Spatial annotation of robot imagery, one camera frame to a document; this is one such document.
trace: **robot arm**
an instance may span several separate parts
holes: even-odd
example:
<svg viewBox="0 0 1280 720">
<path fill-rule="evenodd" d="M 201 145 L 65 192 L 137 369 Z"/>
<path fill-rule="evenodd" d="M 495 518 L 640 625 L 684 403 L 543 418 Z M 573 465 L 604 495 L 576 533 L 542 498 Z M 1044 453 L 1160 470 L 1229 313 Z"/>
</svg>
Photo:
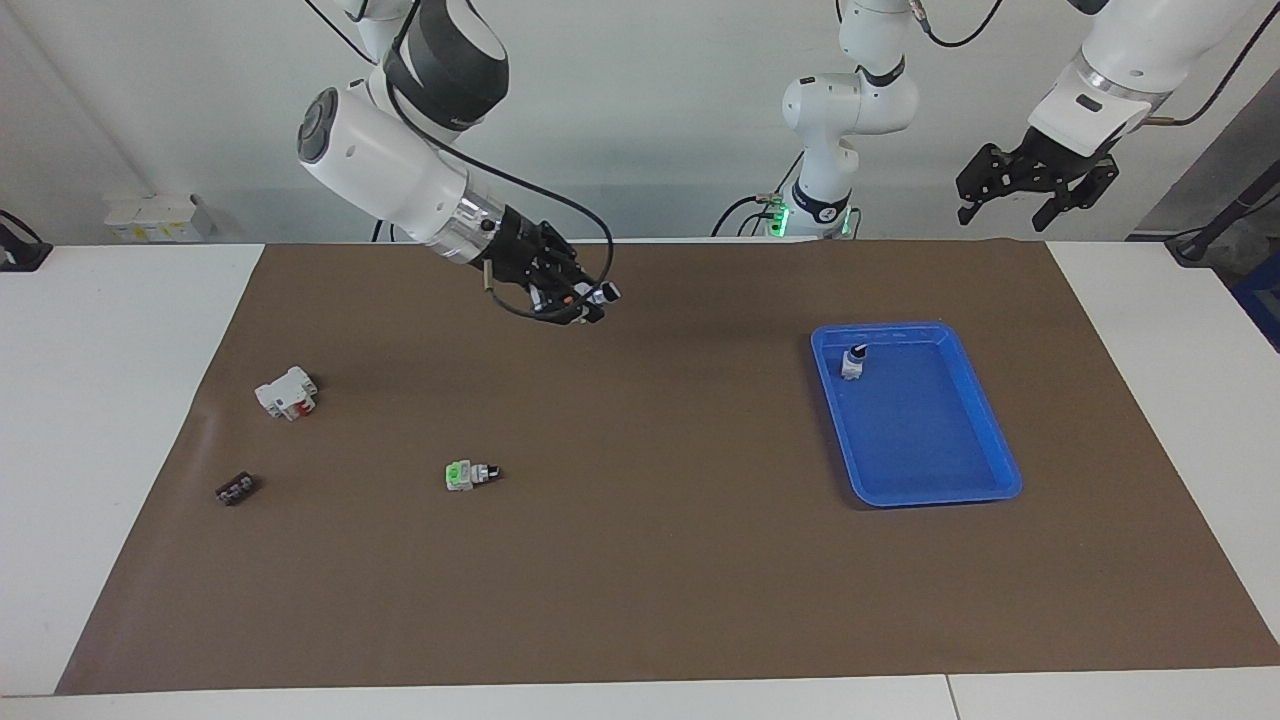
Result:
<svg viewBox="0 0 1280 720">
<path fill-rule="evenodd" d="M 840 46 L 856 70 L 800 78 L 787 88 L 783 115 L 804 141 L 804 167 L 787 193 L 788 234 L 840 232 L 858 172 L 849 136 L 897 132 L 915 118 L 920 94 L 902 55 L 910 24 L 908 0 L 851 0 Z"/>
<path fill-rule="evenodd" d="M 1052 193 L 1032 219 L 1037 231 L 1061 213 L 1092 208 L 1120 174 L 1111 149 L 1142 127 L 1254 4 L 1070 1 L 1096 15 L 1093 31 L 1032 111 L 1021 145 L 1010 152 L 983 146 L 956 178 L 961 224 L 984 202 L 1020 191 Z"/>
<path fill-rule="evenodd" d="M 617 288 L 588 275 L 550 224 L 535 225 L 428 141 L 452 143 L 507 95 L 507 51 L 470 0 L 339 5 L 381 61 L 311 104 L 298 128 L 307 172 L 415 242 L 518 284 L 535 319 L 603 319 Z"/>
</svg>

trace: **black cable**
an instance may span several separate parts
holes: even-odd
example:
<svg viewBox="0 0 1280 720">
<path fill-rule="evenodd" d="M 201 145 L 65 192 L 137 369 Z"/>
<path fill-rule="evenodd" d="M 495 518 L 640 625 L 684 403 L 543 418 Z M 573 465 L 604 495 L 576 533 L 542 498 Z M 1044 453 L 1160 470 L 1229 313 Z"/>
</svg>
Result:
<svg viewBox="0 0 1280 720">
<path fill-rule="evenodd" d="M 20 229 L 22 232 L 29 234 L 31 238 L 35 240 L 36 242 L 38 242 L 41 245 L 45 243 L 45 241 L 40 240 L 40 236 L 36 234 L 36 231 L 31 229 L 31 225 L 28 225 L 27 223 L 22 222 L 22 218 L 14 215 L 13 213 L 10 213 L 8 210 L 0 210 L 0 218 L 4 218 L 6 220 L 9 220 L 10 223 L 13 223 L 14 225 L 17 225 L 18 229 Z"/>
<path fill-rule="evenodd" d="M 392 44 L 392 50 L 390 50 L 392 53 L 399 53 L 401 44 L 404 41 L 404 36 L 408 33 L 408 28 L 413 22 L 413 17 L 417 15 L 417 10 L 421 5 L 422 0 L 413 0 L 413 5 L 412 8 L 410 8 L 408 15 L 404 17 L 404 24 L 401 26 L 399 32 L 396 35 L 396 41 Z M 595 295 L 596 292 L 599 292 L 602 287 L 604 287 L 604 283 L 609 278 L 609 270 L 613 269 L 613 250 L 614 250 L 613 231 L 609 229 L 608 223 L 600 219 L 599 215 L 593 213 L 590 208 L 582 205 L 581 202 L 577 202 L 576 200 L 572 200 L 570 197 L 564 197 L 563 195 L 556 191 L 547 190 L 540 184 L 535 184 L 530 181 L 516 177 L 506 170 L 500 170 L 498 168 L 494 168 L 493 165 L 476 160 L 475 158 L 467 155 L 466 152 L 462 152 L 461 150 L 436 140 L 434 136 L 431 136 L 431 133 L 413 124 L 413 122 L 408 118 L 408 115 L 404 114 L 404 110 L 399 105 L 399 100 L 396 97 L 396 87 L 392 85 L 389 74 L 387 77 L 387 95 L 390 97 L 392 108 L 396 110 L 396 114 L 399 115 L 401 122 L 408 126 L 410 129 L 417 133 L 419 137 L 429 142 L 436 150 L 444 151 L 474 168 L 481 169 L 512 184 L 517 184 L 530 192 L 536 192 L 543 197 L 548 197 L 550 200 L 554 200 L 556 202 L 559 202 L 561 205 L 564 205 L 566 208 L 576 210 L 582 217 L 588 218 L 600 228 L 600 231 L 604 233 L 604 243 L 605 243 L 604 268 L 600 269 L 600 277 L 599 279 L 595 281 L 595 284 L 589 291 L 581 293 L 581 296 L 579 296 L 579 299 L 575 300 L 568 306 L 552 313 L 529 313 L 527 310 L 521 310 L 518 307 L 508 305 L 506 301 L 498 297 L 498 293 L 497 291 L 494 291 L 493 287 L 485 288 L 485 292 L 489 293 L 489 297 L 492 297 L 493 301 L 497 302 L 499 307 L 511 313 L 512 315 L 520 315 L 521 318 L 529 318 L 531 320 L 554 320 L 559 318 L 581 315 L 581 309 L 584 305 L 586 305 L 588 297 Z"/>
<path fill-rule="evenodd" d="M 746 232 L 746 223 L 755 220 L 755 227 L 760 227 L 760 220 L 768 220 L 772 217 L 773 213 L 756 213 L 754 215 L 748 215 L 746 219 L 742 220 L 741 227 L 737 228 L 737 237 L 744 237 L 742 233 Z M 751 231 L 751 236 L 755 236 L 755 231 Z"/>
<path fill-rule="evenodd" d="M 1226 70 L 1226 74 L 1222 76 L 1222 79 L 1221 82 L 1217 83 L 1217 87 L 1213 90 L 1213 94 L 1208 96 L 1208 100 L 1206 100 L 1203 105 L 1201 105 L 1199 110 L 1196 110 L 1196 113 L 1193 113 L 1189 118 L 1183 118 L 1180 120 L 1175 120 L 1171 118 L 1151 118 L 1146 124 L 1151 127 L 1181 128 L 1204 117 L 1204 113 L 1207 113 L 1208 109 L 1213 106 L 1213 102 L 1217 102 L 1219 96 L 1221 96 L 1222 91 L 1226 90 L 1228 83 L 1231 82 L 1231 78 L 1235 76 L 1235 72 L 1239 70 L 1240 65 L 1244 64 L 1244 59 L 1248 58 L 1249 51 L 1253 50 L 1254 45 L 1257 45 L 1258 40 L 1262 37 L 1262 33 L 1266 32 L 1267 26 L 1271 24 L 1271 20 L 1275 19 L 1277 13 L 1280 13 L 1280 3 L 1276 3 L 1275 6 L 1271 8 L 1271 12 L 1267 13 L 1266 19 L 1262 20 L 1262 24 L 1258 26 L 1258 29 L 1253 31 L 1253 36 L 1249 37 L 1249 41 L 1244 44 L 1244 49 L 1240 50 L 1240 54 L 1235 56 L 1235 61 L 1231 63 L 1231 68 Z"/>
<path fill-rule="evenodd" d="M 732 205 L 730 205 L 728 210 L 724 210 L 724 214 L 721 215 L 721 219 L 716 222 L 716 227 L 712 229 L 712 234 L 710 236 L 712 237 L 718 236 L 719 234 L 719 229 L 722 227 L 724 227 L 724 222 L 728 220 L 728 217 L 732 215 L 733 211 L 737 210 L 739 208 L 741 208 L 742 205 L 748 205 L 748 204 L 751 204 L 751 202 L 759 202 L 759 200 L 756 200 L 756 197 L 754 195 L 748 195 L 746 197 L 744 197 L 744 199 L 733 202 Z"/>
<path fill-rule="evenodd" d="M 1271 197 L 1268 197 L 1267 200 L 1265 200 L 1265 201 L 1262 201 L 1262 202 L 1258 202 L 1258 204 L 1257 204 L 1257 205 L 1254 205 L 1253 208 L 1249 208 L 1248 213 L 1245 213 L 1245 214 L 1240 215 L 1240 217 L 1239 217 L 1239 218 L 1236 219 L 1236 222 L 1239 222 L 1239 220 L 1243 220 L 1244 218 L 1248 218 L 1249 215 L 1253 215 L 1253 214 L 1256 214 L 1256 213 L 1261 213 L 1262 210 L 1265 210 L 1265 209 L 1267 208 L 1267 205 L 1271 205 L 1271 204 L 1272 204 L 1272 202 L 1275 202 L 1276 200 L 1280 200 L 1280 192 L 1277 192 L 1277 193 L 1272 195 Z M 1189 234 L 1196 234 L 1196 233 L 1198 233 L 1198 232 L 1201 232 L 1201 231 L 1203 231 L 1203 229 L 1206 229 L 1206 228 L 1208 228 L 1208 225 L 1201 225 L 1201 227 L 1198 227 L 1198 228 L 1192 228 L 1192 229 L 1189 229 L 1189 231 L 1183 231 L 1183 232 L 1180 232 L 1180 233 L 1175 233 L 1175 234 L 1169 234 L 1169 236 L 1165 236 L 1165 242 L 1169 242 L 1170 240 L 1178 240 L 1178 238 L 1180 238 L 1180 237 L 1187 237 L 1187 236 L 1189 236 Z"/>
<path fill-rule="evenodd" d="M 320 19 L 324 20 L 324 24 L 329 26 L 329 29 L 332 29 L 335 33 L 338 33 L 338 37 L 340 37 L 342 41 L 347 44 L 347 47 L 351 47 L 356 53 L 356 55 L 360 55 L 360 58 L 364 61 L 369 63 L 370 65 L 376 65 L 378 64 L 376 60 L 374 60 L 372 58 L 370 58 L 367 53 L 365 53 L 364 50 L 360 49 L 358 45 L 356 45 L 355 40 L 352 40 L 351 37 L 348 37 L 347 33 L 342 32 L 342 29 L 338 26 L 333 24 L 333 20 L 329 19 L 329 15 L 321 13 L 320 8 L 316 8 L 315 3 L 312 3 L 311 0 L 302 0 L 302 1 L 306 3 L 307 6 L 310 6 L 315 12 L 315 14 L 320 15 Z"/>
<path fill-rule="evenodd" d="M 943 47 L 963 47 L 965 45 L 969 45 L 974 40 L 977 40 L 978 36 L 982 35 L 983 31 L 987 29 L 987 26 L 991 24 L 992 18 L 996 17 L 996 12 L 1000 10 L 1000 6 L 1004 5 L 1004 4 L 1005 4 L 1005 0 L 996 0 L 996 3 L 991 6 L 991 12 L 987 13 L 987 18 L 982 20 L 980 26 L 978 26 L 978 29 L 973 31 L 969 35 L 969 37 L 966 37 L 964 40 L 960 40 L 957 42 L 951 42 L 951 41 L 947 41 L 947 40 L 942 40 L 941 37 L 933 35 L 933 27 L 929 26 L 929 20 L 927 20 L 927 19 L 923 20 L 920 24 L 924 28 L 924 35 L 928 35 L 929 40 L 932 40 L 933 42 L 936 42 L 936 44 L 938 44 L 938 45 L 941 45 Z"/>
<path fill-rule="evenodd" d="M 858 213 L 858 224 L 854 225 L 854 237 L 850 240 L 858 240 L 858 231 L 863 229 L 863 209 L 854 208 L 850 213 Z"/>
</svg>

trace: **blue tray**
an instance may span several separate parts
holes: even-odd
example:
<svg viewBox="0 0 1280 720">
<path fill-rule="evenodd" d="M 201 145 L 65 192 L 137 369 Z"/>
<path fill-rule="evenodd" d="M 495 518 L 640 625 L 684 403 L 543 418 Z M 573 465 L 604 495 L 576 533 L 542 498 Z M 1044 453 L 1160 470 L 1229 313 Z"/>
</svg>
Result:
<svg viewBox="0 0 1280 720">
<path fill-rule="evenodd" d="M 844 352 L 868 345 L 861 379 Z M 1009 500 L 1023 489 L 956 332 L 942 323 L 827 325 L 813 333 L 854 492 L 877 507 Z"/>
</svg>

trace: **white table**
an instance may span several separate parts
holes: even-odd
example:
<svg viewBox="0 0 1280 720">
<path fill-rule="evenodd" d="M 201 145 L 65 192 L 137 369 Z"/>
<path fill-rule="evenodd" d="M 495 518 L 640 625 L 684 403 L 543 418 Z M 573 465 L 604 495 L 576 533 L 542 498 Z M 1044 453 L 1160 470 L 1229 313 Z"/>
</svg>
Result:
<svg viewBox="0 0 1280 720">
<path fill-rule="evenodd" d="M 1158 245 L 1051 249 L 1280 633 L 1280 356 Z M 63 247 L 0 277 L 0 693 L 52 692 L 260 254 Z M 172 716 L 1272 720 L 1280 667 L 0 700 L 3 719 Z"/>
</svg>

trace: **electrical connector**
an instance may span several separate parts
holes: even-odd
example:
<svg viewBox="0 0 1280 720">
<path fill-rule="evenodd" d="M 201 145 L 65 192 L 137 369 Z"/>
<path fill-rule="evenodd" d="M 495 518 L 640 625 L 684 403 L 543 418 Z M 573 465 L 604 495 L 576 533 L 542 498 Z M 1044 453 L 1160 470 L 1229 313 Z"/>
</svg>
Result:
<svg viewBox="0 0 1280 720">
<path fill-rule="evenodd" d="M 288 421 L 310 415 L 316 409 L 315 396 L 320 392 L 311 375 L 294 365 L 289 372 L 270 384 L 265 384 L 253 395 L 257 402 L 273 418 Z"/>
<path fill-rule="evenodd" d="M 863 363 L 867 360 L 867 346 L 855 345 L 845 351 L 840 361 L 840 377 L 846 380 L 858 380 L 863 377 Z"/>
<path fill-rule="evenodd" d="M 255 492 L 257 492 L 257 480 L 255 480 L 253 475 L 250 475 L 248 473 L 241 473 L 239 475 L 236 475 L 234 480 L 218 488 L 218 492 L 214 495 L 227 507 L 234 507 L 241 502 L 244 502 L 244 498 Z"/>
<path fill-rule="evenodd" d="M 449 492 L 466 492 L 500 477 L 502 468 L 497 465 L 472 465 L 470 460 L 458 460 L 444 469 L 444 487 Z"/>
</svg>

